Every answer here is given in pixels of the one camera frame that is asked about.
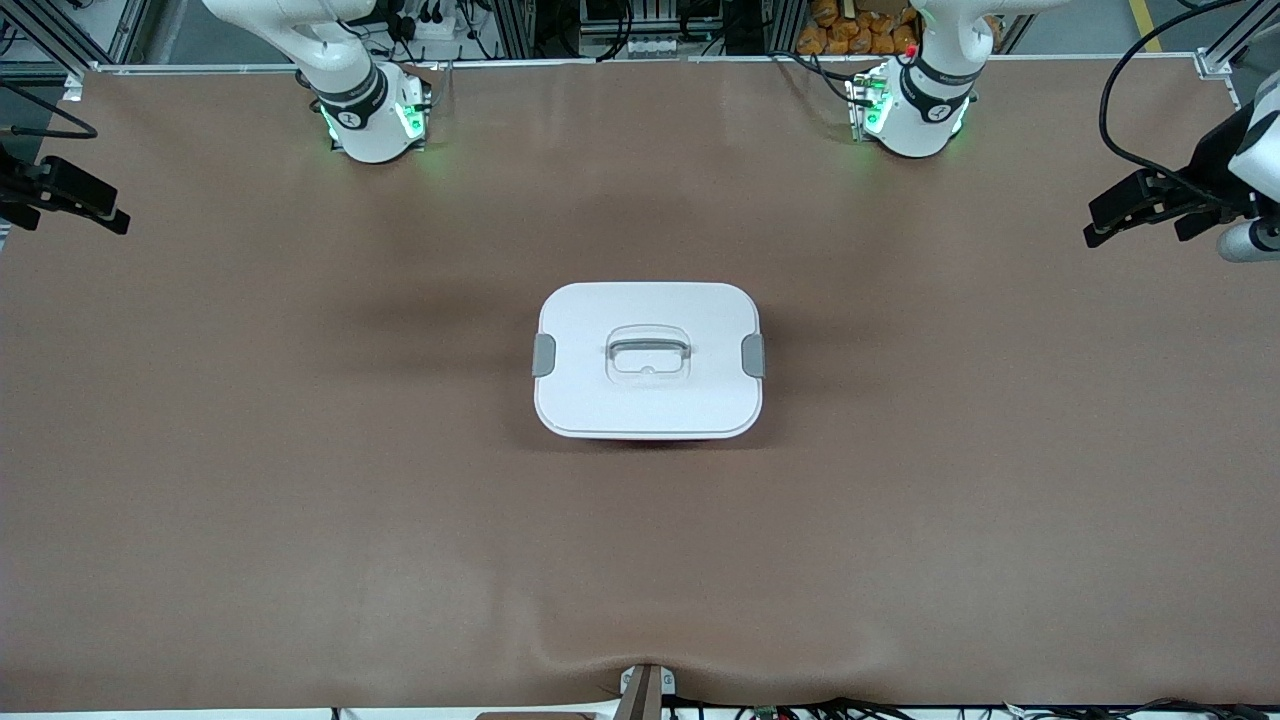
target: metal bracket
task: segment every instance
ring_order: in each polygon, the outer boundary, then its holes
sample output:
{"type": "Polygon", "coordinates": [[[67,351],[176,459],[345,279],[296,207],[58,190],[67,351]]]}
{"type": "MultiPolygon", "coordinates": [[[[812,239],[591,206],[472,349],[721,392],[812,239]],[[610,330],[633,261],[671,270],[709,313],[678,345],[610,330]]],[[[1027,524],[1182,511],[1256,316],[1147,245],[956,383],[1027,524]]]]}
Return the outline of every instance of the metal bracket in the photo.
{"type": "Polygon", "coordinates": [[[1231,77],[1231,63],[1222,63],[1213,67],[1213,60],[1208,56],[1208,47],[1196,49],[1196,74],[1201,79],[1226,79],[1231,77]]]}
{"type": "Polygon", "coordinates": [[[676,674],[658,665],[632,665],[631,667],[623,670],[622,684],[618,687],[618,692],[626,694],[631,678],[635,675],[635,671],[641,667],[653,667],[659,670],[662,673],[662,694],[676,694],[676,674]]]}
{"type": "Polygon", "coordinates": [[[79,102],[84,96],[84,82],[74,76],[67,76],[63,81],[63,100],[67,102],[79,102]]]}
{"type": "Polygon", "coordinates": [[[676,675],[657,665],[632,665],[622,673],[622,700],[613,720],[662,720],[662,696],[676,694],[676,675]]]}

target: gray floor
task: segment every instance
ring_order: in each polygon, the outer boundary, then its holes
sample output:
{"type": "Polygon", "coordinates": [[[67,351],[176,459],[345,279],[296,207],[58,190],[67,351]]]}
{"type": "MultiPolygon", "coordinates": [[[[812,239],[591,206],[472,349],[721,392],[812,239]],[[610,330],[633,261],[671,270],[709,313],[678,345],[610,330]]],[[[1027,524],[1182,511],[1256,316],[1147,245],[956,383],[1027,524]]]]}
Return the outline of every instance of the gray floor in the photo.
{"type": "MultiPolygon", "coordinates": [[[[1148,0],[1151,18],[1158,26],[1185,10],[1176,0],[1148,0]]],[[[1196,50],[1213,44],[1234,23],[1251,3],[1240,3],[1190,19],[1161,35],[1161,45],[1167,51],[1196,50]]],[[[1256,41],[1248,54],[1235,67],[1231,83],[1242,102],[1248,102],[1258,86],[1271,73],[1280,70],[1280,33],[1256,41]]]]}
{"type": "Polygon", "coordinates": [[[1138,41],[1128,0],[1082,0],[1041,13],[1018,44],[1020,55],[1111,55],[1138,41]]]}
{"type": "MultiPolygon", "coordinates": [[[[24,85],[23,90],[44,99],[46,102],[58,102],[58,100],[63,96],[63,86],[60,82],[56,85],[35,87],[24,85]]],[[[0,90],[0,124],[46,128],[49,127],[49,110],[45,110],[44,108],[19,97],[8,90],[0,90]]],[[[31,163],[36,160],[36,155],[40,152],[40,138],[29,136],[9,136],[5,137],[4,149],[14,158],[31,163]]]]}
{"type": "Polygon", "coordinates": [[[224,23],[201,0],[165,0],[146,60],[165,65],[288,63],[257,36],[224,23]]]}

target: black band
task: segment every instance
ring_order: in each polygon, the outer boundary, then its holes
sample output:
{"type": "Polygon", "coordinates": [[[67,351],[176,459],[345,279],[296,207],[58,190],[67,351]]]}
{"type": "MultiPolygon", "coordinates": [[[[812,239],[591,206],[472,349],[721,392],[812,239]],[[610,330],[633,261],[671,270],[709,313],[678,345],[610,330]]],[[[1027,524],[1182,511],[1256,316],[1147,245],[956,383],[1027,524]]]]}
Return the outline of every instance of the black band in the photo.
{"type": "Polygon", "coordinates": [[[1262,252],[1280,252],[1280,247],[1271,247],[1270,245],[1262,242],[1262,228],[1265,227],[1270,229],[1263,220],[1258,220],[1249,225],[1249,242],[1252,242],[1253,247],[1257,247],[1262,252]]]}
{"type": "Polygon", "coordinates": [[[364,94],[357,94],[356,90],[352,90],[348,92],[316,92],[316,95],[320,97],[320,104],[324,105],[325,114],[338,124],[347,129],[364,129],[369,124],[369,118],[387,101],[387,76],[378,68],[372,68],[370,77],[365,78],[360,83],[360,87],[365,88],[364,94]],[[364,95],[364,99],[351,105],[339,105],[333,101],[334,97],[339,96],[355,99],[361,95],[364,95]]]}
{"type": "Polygon", "coordinates": [[[320,97],[320,100],[324,100],[325,102],[330,102],[333,105],[347,105],[349,102],[360,100],[361,97],[367,95],[371,90],[374,90],[374,86],[378,85],[378,81],[381,77],[383,77],[381,70],[379,70],[376,65],[370,64],[369,74],[366,74],[365,79],[360,81],[360,83],[356,87],[352,87],[351,90],[343,90],[340,92],[320,92],[319,90],[316,90],[315,94],[316,96],[320,97]]]}
{"type": "Polygon", "coordinates": [[[960,94],[950,100],[934,97],[920,90],[911,79],[910,68],[902,68],[902,97],[920,111],[920,119],[929,124],[945,123],[964,106],[969,94],[960,94]]]}
{"type": "Polygon", "coordinates": [[[978,79],[978,76],[982,74],[982,68],[978,68],[977,70],[974,70],[974,72],[972,72],[972,73],[969,73],[966,76],[954,76],[954,74],[950,74],[950,73],[945,73],[945,72],[934,68],[933,65],[925,63],[923,56],[916,58],[915,61],[911,63],[911,67],[915,68],[915,69],[918,69],[918,70],[920,70],[920,74],[923,74],[924,77],[932,79],[933,82],[937,82],[937,83],[941,83],[941,85],[950,85],[952,87],[963,87],[965,85],[969,85],[973,81],[978,79]]]}

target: gray latch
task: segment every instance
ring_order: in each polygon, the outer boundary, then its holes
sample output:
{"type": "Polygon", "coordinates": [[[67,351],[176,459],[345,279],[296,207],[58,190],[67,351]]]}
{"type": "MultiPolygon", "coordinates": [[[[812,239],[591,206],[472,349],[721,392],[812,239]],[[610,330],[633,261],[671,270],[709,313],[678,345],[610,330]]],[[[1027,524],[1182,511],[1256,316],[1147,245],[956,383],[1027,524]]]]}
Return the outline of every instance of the gray latch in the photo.
{"type": "Polygon", "coordinates": [[[742,372],[753,378],[764,378],[764,338],[760,333],[742,338],[742,372]]]}
{"type": "Polygon", "coordinates": [[[534,377],[545,378],[556,369],[556,338],[547,333],[534,336],[534,377]]]}

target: power strip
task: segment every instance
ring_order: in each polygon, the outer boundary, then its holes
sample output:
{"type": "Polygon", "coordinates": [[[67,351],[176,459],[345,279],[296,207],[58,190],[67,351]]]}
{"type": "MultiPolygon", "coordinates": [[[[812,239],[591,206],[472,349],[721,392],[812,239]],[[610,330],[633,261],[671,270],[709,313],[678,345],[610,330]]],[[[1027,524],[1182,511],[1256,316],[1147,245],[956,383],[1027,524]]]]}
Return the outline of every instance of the power strip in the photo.
{"type": "MultiPolygon", "coordinates": [[[[434,10],[436,1],[439,1],[440,17],[444,22],[433,23],[419,19],[417,27],[413,28],[413,40],[453,40],[457,35],[457,4],[453,0],[422,0],[422,5],[434,10]]],[[[422,5],[419,5],[419,13],[421,13],[422,5]]]]}

